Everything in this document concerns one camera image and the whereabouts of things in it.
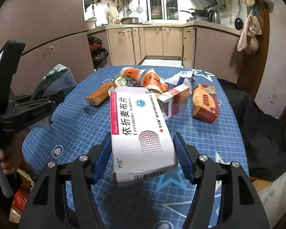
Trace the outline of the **left hand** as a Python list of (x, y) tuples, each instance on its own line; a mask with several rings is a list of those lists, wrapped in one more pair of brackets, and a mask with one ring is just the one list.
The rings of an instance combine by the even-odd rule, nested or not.
[(0, 149), (0, 165), (4, 174), (13, 174), (20, 168), (21, 162), (24, 159), (22, 154), (22, 144), (24, 140), (25, 137), (17, 133), (10, 146), (5, 150)]

